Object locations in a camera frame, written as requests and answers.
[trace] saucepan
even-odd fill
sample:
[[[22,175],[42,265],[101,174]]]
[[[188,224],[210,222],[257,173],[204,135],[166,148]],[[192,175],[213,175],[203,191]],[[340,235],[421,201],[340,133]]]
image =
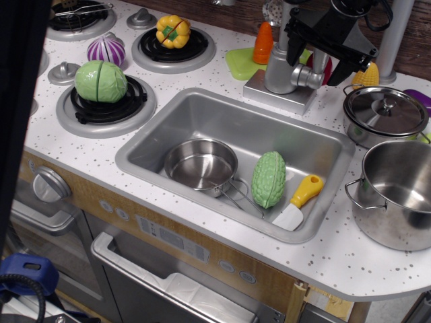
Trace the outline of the saucepan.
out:
[[[428,111],[417,99],[397,89],[360,84],[347,94],[351,86],[355,87],[343,90],[343,125],[351,140],[371,148],[385,141],[412,140],[419,134],[427,138],[422,131],[428,125]]]
[[[166,175],[211,197],[226,196],[238,208],[226,191],[237,190],[260,214],[263,212],[239,189],[232,180],[238,169],[238,158],[227,144],[210,138],[194,138],[172,148],[164,161]]]
[[[361,178],[345,185],[365,234],[396,250],[431,247],[430,160],[431,146],[420,141],[386,141],[367,151]]]

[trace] toy bitter melon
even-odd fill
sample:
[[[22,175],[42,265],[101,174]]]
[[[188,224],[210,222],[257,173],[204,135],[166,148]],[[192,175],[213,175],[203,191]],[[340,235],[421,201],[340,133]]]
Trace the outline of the toy bitter melon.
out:
[[[286,185],[286,165],[276,151],[264,153],[259,158],[253,178],[251,192],[255,202],[268,209],[280,201]]]

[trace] oven window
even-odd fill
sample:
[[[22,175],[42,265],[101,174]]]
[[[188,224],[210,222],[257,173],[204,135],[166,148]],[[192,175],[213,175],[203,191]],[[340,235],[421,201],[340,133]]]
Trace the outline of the oven window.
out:
[[[50,236],[11,219],[7,235],[12,251],[48,258],[58,271],[101,295],[84,246],[73,230],[62,236]]]

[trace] oven handle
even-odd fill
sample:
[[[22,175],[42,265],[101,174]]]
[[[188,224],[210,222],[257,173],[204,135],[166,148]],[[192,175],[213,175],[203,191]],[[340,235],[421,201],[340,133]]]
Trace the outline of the oven handle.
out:
[[[64,236],[75,225],[75,218],[67,212],[60,210],[52,217],[47,217],[15,199],[12,202],[11,218],[53,237]]]
[[[92,254],[124,276],[139,283],[170,303],[199,316],[206,322],[257,323],[258,317],[224,296],[180,273],[161,279],[111,249],[114,238],[102,232],[92,243]]]

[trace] blue object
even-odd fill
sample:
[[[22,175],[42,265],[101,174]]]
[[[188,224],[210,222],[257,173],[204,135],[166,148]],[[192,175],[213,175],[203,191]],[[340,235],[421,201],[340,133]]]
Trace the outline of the blue object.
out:
[[[1,263],[0,276],[16,274],[37,281],[45,296],[55,292],[59,282],[59,272],[52,262],[44,257],[29,254],[12,254]],[[4,283],[0,291],[8,290],[18,295],[34,295],[31,288],[20,283]]]

